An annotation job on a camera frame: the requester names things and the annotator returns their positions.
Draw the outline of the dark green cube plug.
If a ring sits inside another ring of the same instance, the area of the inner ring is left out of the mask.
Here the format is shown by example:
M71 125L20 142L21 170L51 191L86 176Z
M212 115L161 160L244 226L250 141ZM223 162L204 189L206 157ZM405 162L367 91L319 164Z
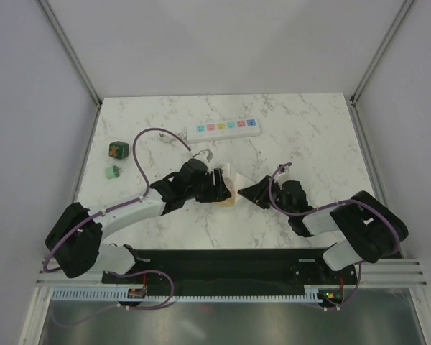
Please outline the dark green cube plug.
M123 160L129 156L130 145L127 142L111 142L108 146L108 156L117 160Z

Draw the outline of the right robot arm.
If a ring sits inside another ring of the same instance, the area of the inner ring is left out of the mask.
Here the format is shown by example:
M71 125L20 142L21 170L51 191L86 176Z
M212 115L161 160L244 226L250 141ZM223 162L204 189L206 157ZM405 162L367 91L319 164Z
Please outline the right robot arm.
M238 190L238 194L262 209L276 205L289 213L288 223L298 236L314 237L339 231L344 240L319 254L314 266L316 278L329 283L349 265L376 263L398 252L398 242L408 236L404 222L371 194L362 190L348 204L316 211L308 203L300 182L269 182L265 176L259 183Z

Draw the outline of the white power strip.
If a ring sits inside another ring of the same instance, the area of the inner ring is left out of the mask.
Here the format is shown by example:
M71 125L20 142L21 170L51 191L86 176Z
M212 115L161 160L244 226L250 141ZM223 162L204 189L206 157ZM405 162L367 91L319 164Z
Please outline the white power strip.
M259 136L261 127L259 121L254 118L230 119L187 125L185 133L189 143L197 144Z

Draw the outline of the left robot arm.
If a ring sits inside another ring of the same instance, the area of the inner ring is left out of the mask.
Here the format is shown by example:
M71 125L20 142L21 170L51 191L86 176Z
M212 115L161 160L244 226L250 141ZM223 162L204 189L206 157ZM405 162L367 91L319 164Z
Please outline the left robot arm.
M232 196L223 168L210 168L196 158L177 172L152 183L142 194L112 206L89 209L76 202L62 213L45 239L55 271L69 279L84 275L98 260L106 261L107 271L118 273L127 282L137 282L143 265L126 246L111 247L103 239L128 226L154 219L182 208L187 201L220 203Z

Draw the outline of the light green cube plug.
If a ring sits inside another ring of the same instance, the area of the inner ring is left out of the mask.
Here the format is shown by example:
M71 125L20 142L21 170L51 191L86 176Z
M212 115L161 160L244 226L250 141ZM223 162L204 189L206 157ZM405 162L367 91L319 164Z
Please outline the light green cube plug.
M107 167L105 170L105 176L108 180L118 178L121 175L121 168L117 165Z

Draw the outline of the tan wooden cube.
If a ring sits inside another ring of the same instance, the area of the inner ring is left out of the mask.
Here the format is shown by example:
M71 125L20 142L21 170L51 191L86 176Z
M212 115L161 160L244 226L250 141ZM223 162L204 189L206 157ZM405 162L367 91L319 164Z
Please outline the tan wooden cube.
M234 192L231 192L231 196L224 201L220 202L220 205L223 207L231 207L236 202L236 194Z

